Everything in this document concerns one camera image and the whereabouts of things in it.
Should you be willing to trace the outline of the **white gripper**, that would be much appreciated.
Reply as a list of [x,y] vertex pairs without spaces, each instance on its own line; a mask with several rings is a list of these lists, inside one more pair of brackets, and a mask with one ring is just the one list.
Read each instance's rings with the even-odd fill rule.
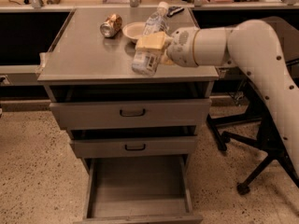
[[136,50],[164,50],[166,54],[161,58],[161,64],[182,67],[197,67],[194,59],[194,39],[199,32],[195,27],[178,28],[172,37],[165,32],[141,36],[135,45]]

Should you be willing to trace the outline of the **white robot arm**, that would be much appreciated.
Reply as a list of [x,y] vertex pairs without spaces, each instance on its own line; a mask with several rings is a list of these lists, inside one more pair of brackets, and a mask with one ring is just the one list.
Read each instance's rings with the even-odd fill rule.
[[232,63],[261,94],[299,173],[299,89],[285,60],[298,56],[298,31],[280,18],[244,21],[233,27],[181,27],[173,34],[141,36],[135,49],[166,54],[182,67]]

